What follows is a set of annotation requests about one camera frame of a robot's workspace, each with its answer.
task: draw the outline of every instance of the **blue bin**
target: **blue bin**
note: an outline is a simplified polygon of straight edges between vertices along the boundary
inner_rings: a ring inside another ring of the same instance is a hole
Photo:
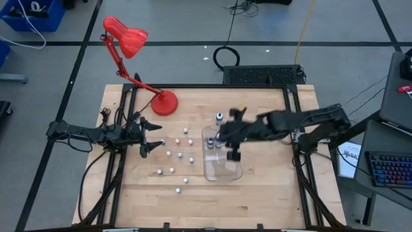
[[[0,40],[0,67],[5,62],[8,52],[10,51],[10,47]]]
[[[38,17],[28,17],[30,22],[39,32],[55,32],[62,21],[65,9],[59,0],[20,0],[25,10],[27,5],[30,6],[32,1],[36,1],[40,6],[49,6],[48,17],[38,18]],[[4,20],[13,30],[16,32],[31,32],[29,24],[26,22],[25,17],[10,17],[8,13],[11,9],[15,7],[21,9],[18,0],[8,0],[0,11],[0,19]]]

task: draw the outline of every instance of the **floor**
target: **floor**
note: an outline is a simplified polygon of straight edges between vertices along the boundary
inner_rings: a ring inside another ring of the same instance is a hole
[[[106,16],[114,15],[127,26],[149,32],[147,46],[125,61],[129,71],[138,72],[144,82],[221,83],[222,73],[213,64],[212,54],[227,39],[231,15],[225,7],[234,2],[78,1],[55,33],[44,33],[48,45],[43,50],[12,46],[0,72],[25,74],[29,83],[0,84],[0,99],[14,107],[0,135],[0,230],[16,228],[46,147],[48,123],[64,114],[69,123],[95,125],[104,86],[123,83],[115,75],[116,66],[106,48],[96,43],[104,32]],[[290,6],[259,5],[256,17],[236,16],[230,40],[241,54],[241,65],[292,64],[309,7],[309,0],[293,0]],[[410,0],[316,2],[299,63],[308,76],[307,83],[315,85],[320,106],[344,104],[387,75],[391,54],[412,46],[411,8]],[[0,35],[41,44],[33,33],[14,32],[2,21]],[[229,53],[222,52],[218,59],[222,65],[234,64]],[[384,85],[382,81],[345,105],[346,112],[358,108]],[[367,117],[379,109],[381,99],[382,94],[377,95],[351,119]],[[86,156],[54,145],[26,229],[71,224]],[[366,199],[344,188],[340,191],[348,225],[384,231],[412,227],[412,212],[382,197],[377,199],[371,227],[357,224],[355,219],[362,217]]]

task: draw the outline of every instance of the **wooden table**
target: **wooden table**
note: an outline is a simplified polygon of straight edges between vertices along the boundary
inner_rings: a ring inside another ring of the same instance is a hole
[[[298,180],[291,163],[292,148],[284,142],[256,142],[241,145],[243,176],[231,182],[210,182],[203,175],[201,130],[215,123],[216,113],[224,113],[228,119],[229,108],[240,104],[248,107],[244,119],[271,110],[284,110],[283,92],[277,89],[169,89],[179,99],[175,113],[162,117],[147,107],[143,116],[163,129],[147,132],[148,141],[164,139],[165,146],[153,150],[148,158],[139,154],[139,146],[127,150],[126,166],[122,181],[116,227],[163,227],[170,222],[178,228],[256,228],[262,223],[266,229],[304,228]],[[298,86],[303,111],[318,108],[314,87]],[[122,85],[107,85],[102,106],[118,107]],[[153,94],[138,90],[135,110],[140,110]],[[113,123],[111,115],[108,124]],[[94,146],[88,164],[102,152]],[[319,152],[329,155],[326,145]],[[84,182],[82,214],[95,205],[101,195],[109,155],[92,166]],[[328,209],[346,224],[341,198],[336,184],[332,163],[325,157],[312,155],[317,190]],[[313,202],[308,195],[312,223]],[[105,222],[109,221],[111,199],[108,200]],[[73,222],[78,222],[77,212]]]

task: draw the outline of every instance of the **lamp base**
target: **lamp base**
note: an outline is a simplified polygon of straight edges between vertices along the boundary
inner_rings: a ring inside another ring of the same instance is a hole
[[[178,98],[173,92],[162,90],[163,96],[157,95],[151,103],[152,110],[162,116],[172,114],[178,107]]]

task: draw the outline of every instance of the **red desk lamp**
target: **red desk lamp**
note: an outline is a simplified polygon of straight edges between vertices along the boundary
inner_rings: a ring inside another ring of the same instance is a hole
[[[126,68],[123,64],[122,58],[120,58],[113,38],[115,37],[118,40],[118,45],[123,53],[123,55],[130,59],[136,55],[143,47],[147,39],[147,32],[138,29],[138,28],[128,28],[124,26],[117,18],[113,16],[108,16],[103,21],[103,27],[106,29],[106,32],[109,32],[111,35],[104,34],[100,39],[104,42],[108,48],[110,55],[115,60],[116,65],[118,66],[118,71],[116,74],[119,77],[123,77],[139,87],[145,88],[146,90],[152,91],[156,96],[151,101],[151,107],[153,111],[159,115],[170,115],[178,107],[178,99],[173,92],[167,90],[157,90],[151,86],[148,86],[142,83],[139,80],[136,80],[129,76]]]

